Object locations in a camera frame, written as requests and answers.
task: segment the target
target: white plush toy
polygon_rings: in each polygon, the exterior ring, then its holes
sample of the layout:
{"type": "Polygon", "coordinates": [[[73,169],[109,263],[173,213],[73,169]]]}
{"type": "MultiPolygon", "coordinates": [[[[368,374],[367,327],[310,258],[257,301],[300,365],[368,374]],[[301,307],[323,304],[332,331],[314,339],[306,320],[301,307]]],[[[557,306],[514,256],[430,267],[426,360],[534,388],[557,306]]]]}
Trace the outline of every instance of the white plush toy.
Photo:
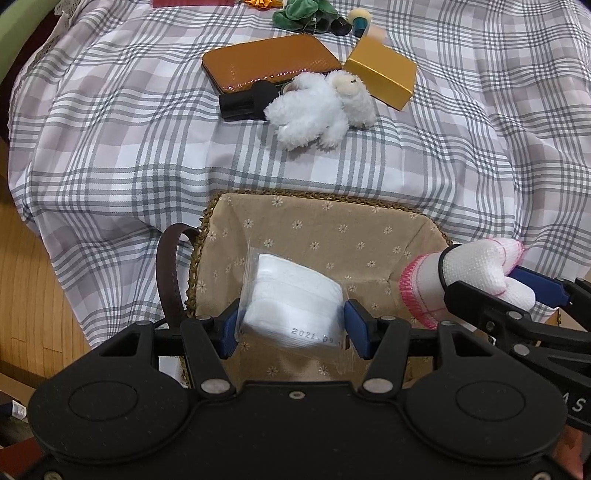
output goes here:
{"type": "Polygon", "coordinates": [[[349,127],[370,128],[376,122],[374,101],[363,82],[344,70],[327,76],[300,73],[283,95],[265,109],[285,150],[305,147],[319,139],[334,148],[349,127]]]}

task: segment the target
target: blue gripper pad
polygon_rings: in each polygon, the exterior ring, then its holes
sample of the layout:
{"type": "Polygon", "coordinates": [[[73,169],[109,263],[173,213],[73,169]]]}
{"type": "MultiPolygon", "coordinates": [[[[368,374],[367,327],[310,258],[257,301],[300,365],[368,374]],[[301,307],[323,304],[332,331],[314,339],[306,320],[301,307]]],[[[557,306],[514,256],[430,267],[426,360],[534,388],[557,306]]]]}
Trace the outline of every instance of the blue gripper pad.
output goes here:
{"type": "Polygon", "coordinates": [[[357,350],[359,357],[370,360],[374,357],[375,351],[373,351],[368,326],[363,320],[363,316],[368,316],[368,319],[373,320],[373,317],[361,307],[359,302],[354,301],[352,303],[350,300],[345,302],[345,330],[347,330],[347,335],[349,335],[349,339],[353,343],[355,350],[357,350]]]}
{"type": "Polygon", "coordinates": [[[238,342],[234,337],[234,332],[236,331],[236,322],[238,321],[238,305],[236,305],[236,309],[230,314],[226,323],[223,326],[223,335],[222,339],[219,343],[219,358],[226,359],[230,358],[236,350],[236,346],[238,342]]]}
{"type": "Polygon", "coordinates": [[[558,280],[520,266],[515,267],[509,273],[509,277],[531,288],[535,293],[536,301],[548,307],[555,309],[569,303],[569,295],[558,280]]]}

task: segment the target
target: gray plaid fabric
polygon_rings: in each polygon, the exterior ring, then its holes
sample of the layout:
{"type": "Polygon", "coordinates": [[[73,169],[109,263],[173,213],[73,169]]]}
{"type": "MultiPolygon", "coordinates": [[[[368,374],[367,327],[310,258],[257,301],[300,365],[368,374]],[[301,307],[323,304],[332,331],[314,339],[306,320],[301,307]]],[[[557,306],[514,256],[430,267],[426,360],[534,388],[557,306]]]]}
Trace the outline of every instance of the gray plaid fabric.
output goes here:
{"type": "MultiPolygon", "coordinates": [[[[358,6],[337,0],[346,14],[358,6]]],[[[199,224],[216,190],[289,188],[396,200],[454,240],[521,239],[524,265],[591,265],[591,22],[575,0],[368,0],[418,63],[414,97],[329,153],[277,149],[263,122],[224,123],[201,68],[283,35],[272,12],[91,0],[13,97],[10,186],[92,345],[158,319],[160,232],[199,224]]],[[[344,60],[352,35],[320,37],[344,60]]],[[[186,267],[189,249],[180,249],[186,267]]],[[[537,308],[536,318],[544,314],[537,308]]]]}

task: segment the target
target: orange wallet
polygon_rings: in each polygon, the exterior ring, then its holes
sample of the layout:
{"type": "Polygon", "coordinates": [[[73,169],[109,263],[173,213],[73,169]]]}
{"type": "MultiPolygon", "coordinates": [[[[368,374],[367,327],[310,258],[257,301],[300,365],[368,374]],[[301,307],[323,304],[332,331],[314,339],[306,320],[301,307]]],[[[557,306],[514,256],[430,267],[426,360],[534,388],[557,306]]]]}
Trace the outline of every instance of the orange wallet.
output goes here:
{"type": "Polygon", "coordinates": [[[299,34],[208,51],[203,68],[222,93],[233,93],[248,90],[257,80],[281,84],[302,72],[340,70],[341,63],[316,37],[299,34]]]}

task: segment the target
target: gold box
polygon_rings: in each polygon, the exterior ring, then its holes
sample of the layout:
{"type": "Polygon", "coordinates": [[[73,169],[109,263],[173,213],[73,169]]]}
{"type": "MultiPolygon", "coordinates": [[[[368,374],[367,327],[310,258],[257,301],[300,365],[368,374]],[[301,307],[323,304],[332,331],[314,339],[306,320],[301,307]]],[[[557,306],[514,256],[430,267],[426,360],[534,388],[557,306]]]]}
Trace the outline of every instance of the gold box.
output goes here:
{"type": "Polygon", "coordinates": [[[396,110],[413,95],[417,64],[370,37],[362,37],[343,66],[369,93],[396,110]]]}

